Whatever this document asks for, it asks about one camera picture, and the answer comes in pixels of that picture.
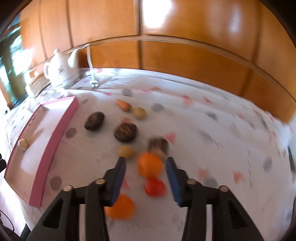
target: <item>tomato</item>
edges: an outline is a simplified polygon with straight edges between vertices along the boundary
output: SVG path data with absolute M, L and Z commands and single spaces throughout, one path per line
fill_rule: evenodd
M 148 196 L 158 197 L 165 194 L 166 187 L 162 180 L 158 178 L 148 179 L 147 183 L 144 186 L 145 192 Z

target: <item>orange fruit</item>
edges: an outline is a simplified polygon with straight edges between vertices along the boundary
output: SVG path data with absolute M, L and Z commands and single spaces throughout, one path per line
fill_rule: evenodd
M 112 207 L 105 207 L 105 213 L 109 218 L 125 220 L 130 219 L 135 212 L 133 201 L 126 195 L 119 194 Z
M 163 171 L 163 162 L 159 156 L 144 152 L 138 157 L 137 168 L 141 176 L 153 178 Z

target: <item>toy carrot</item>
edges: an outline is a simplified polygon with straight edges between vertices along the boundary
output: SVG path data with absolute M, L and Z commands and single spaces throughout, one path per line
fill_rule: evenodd
M 124 111 L 124 112 L 128 112 L 130 110 L 132 110 L 132 106 L 130 103 L 128 102 L 124 102 L 122 100 L 116 100 L 116 104 Z

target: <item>pink tray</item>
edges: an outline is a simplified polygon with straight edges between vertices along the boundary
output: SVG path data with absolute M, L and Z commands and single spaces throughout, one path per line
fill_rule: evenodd
M 15 143 L 4 178 L 26 203 L 40 207 L 50 163 L 77 108 L 76 97 L 41 104 L 18 138 L 26 139 L 29 148 L 23 152 Z

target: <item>kettle lid knob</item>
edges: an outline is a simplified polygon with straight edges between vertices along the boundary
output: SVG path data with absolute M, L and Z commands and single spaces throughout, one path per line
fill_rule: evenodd
M 59 49 L 54 50 L 54 54 L 59 53 Z

